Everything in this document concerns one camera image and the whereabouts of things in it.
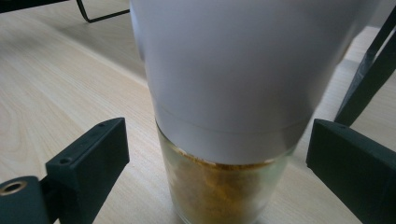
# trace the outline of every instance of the white plastic cover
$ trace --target white plastic cover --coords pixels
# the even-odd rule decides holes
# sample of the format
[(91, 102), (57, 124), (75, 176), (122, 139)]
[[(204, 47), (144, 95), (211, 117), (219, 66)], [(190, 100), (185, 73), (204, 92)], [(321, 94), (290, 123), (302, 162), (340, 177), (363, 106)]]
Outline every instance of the white plastic cover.
[(131, 0), (158, 125), (208, 161), (284, 153), (378, 2)]

